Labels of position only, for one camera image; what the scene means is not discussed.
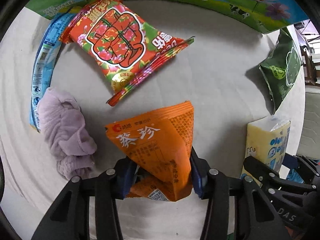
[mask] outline purple cloth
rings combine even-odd
[[[49,87],[39,101],[39,126],[57,160],[57,170],[67,179],[89,176],[97,145],[86,131],[84,117],[74,97]]]

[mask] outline red floral snack bag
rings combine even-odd
[[[156,30],[121,0],[95,0],[85,6],[60,40],[77,42],[94,57],[115,92],[160,53],[184,41]]]

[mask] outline blue package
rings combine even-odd
[[[29,123],[38,132],[40,132],[40,129],[37,105],[46,89],[50,86],[52,72],[61,47],[61,42],[58,41],[58,38],[75,15],[74,13],[69,13],[69,11],[57,14],[45,31],[36,54],[32,74]]]

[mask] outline qr code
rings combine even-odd
[[[154,191],[152,191],[148,195],[148,198],[151,198],[153,200],[169,201],[169,199],[167,199],[165,194],[163,194],[159,189],[155,189]]]
[[[47,52],[42,52],[41,56],[40,56],[40,60],[45,60],[45,58],[47,57],[48,53]]]

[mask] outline tissue package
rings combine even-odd
[[[287,148],[289,132],[290,121],[275,115],[249,123],[244,157],[253,156],[279,172]],[[241,178],[246,175],[250,174],[243,168]]]

